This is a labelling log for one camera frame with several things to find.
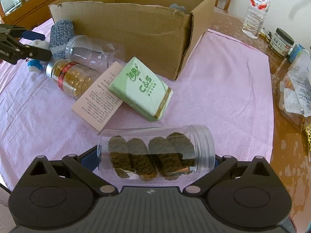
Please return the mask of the blue knitted sock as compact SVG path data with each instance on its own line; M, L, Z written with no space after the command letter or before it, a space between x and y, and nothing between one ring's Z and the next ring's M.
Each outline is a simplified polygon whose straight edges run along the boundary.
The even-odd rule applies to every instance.
M74 26L71 20L62 19L51 27L50 51L53 58L65 59L66 45L74 35Z

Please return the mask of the clear jar brown lumps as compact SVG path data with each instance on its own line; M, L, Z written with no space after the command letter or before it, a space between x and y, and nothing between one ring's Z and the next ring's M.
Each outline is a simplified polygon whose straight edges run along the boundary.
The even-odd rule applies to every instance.
M104 179L130 186L195 181L216 162L205 125L105 129L97 154Z

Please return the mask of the wooden chair left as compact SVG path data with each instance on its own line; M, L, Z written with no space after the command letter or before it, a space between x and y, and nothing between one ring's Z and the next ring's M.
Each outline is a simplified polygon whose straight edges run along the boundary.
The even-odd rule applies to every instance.
M29 0L8 15L5 15L1 6L1 20L4 24L23 26L27 30L32 30L52 17L49 5L55 1L58 0Z

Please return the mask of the pink table cloth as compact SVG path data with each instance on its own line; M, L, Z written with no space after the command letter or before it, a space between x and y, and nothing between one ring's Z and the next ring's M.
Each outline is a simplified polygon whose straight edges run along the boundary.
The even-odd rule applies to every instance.
M216 154L249 161L271 158L273 97L268 57L241 41L208 30L176 81L170 103L157 122L122 104L107 129L206 125ZM72 110L45 74L28 71L23 60L1 64L1 176L13 189L32 160L81 154L99 132Z

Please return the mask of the black lid glass jar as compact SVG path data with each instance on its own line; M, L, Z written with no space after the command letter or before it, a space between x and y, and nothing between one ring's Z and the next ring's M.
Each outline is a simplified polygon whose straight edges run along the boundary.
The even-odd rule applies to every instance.
M294 39L279 27L276 28L275 33L269 42L272 50L281 57L287 56L294 43Z

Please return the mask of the empty clear plastic jar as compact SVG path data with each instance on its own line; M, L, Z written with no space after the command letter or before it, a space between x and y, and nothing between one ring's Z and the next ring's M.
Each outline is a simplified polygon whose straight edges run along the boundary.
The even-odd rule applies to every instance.
M126 65L125 50L122 45L86 35L76 35L66 45L65 58L86 65L100 73L114 62Z

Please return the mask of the silver lid jar yellow contents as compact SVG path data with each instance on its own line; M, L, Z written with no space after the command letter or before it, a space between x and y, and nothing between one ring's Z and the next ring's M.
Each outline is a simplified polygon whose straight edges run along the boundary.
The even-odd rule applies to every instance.
M100 72L68 59L52 59L46 66L47 77L70 97L78 100L100 77Z

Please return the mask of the plastic water bottle red label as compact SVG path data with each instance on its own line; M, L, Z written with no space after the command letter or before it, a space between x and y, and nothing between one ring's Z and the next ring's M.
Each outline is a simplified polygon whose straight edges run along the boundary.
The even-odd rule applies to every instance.
M257 39L270 8L272 0L249 0L242 31L249 37Z

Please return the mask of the clear plastic bag clutter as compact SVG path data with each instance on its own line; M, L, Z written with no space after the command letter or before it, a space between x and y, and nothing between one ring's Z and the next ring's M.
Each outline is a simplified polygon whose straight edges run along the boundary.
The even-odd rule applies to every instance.
M278 107L297 130L310 125L310 51L300 51L279 82Z

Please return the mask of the grey plush toy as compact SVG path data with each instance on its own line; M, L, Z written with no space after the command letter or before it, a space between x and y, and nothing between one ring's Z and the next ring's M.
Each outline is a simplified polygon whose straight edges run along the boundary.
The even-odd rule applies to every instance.
M184 12L184 14L188 14L188 10L184 7L184 6L179 6L178 4L176 3L173 3L169 6L169 8L171 9L176 9L180 12Z

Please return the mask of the blue round container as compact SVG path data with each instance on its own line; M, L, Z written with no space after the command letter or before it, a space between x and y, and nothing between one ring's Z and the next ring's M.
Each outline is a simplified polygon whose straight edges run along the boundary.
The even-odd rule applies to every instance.
M293 63L293 61L297 57L298 53L301 52L303 49L304 49L304 47L301 46L301 44L296 44L289 54L289 57L288 57L289 62Z

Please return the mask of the white blue cuff sock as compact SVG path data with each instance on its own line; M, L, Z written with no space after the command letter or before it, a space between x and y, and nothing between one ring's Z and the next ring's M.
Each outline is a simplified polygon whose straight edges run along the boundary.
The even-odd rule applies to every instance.
M44 65L52 59L50 51L50 43L43 40L34 40L30 44L33 55L27 59L27 68L31 73L40 74L43 71Z

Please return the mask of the yellow lace coaster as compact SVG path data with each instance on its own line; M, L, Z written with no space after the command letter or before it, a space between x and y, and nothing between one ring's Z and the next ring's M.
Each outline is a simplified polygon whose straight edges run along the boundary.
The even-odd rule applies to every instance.
M311 162L311 125L308 125L304 130L307 136L307 144L308 144L308 161Z

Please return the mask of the brown cardboard box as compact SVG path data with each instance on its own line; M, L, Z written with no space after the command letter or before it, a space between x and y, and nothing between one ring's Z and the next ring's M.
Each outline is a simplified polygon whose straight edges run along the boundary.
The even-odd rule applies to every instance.
M54 21L68 19L78 35L122 45L154 73L176 80L209 28L216 0L58 0ZM184 6L188 14L171 9Z

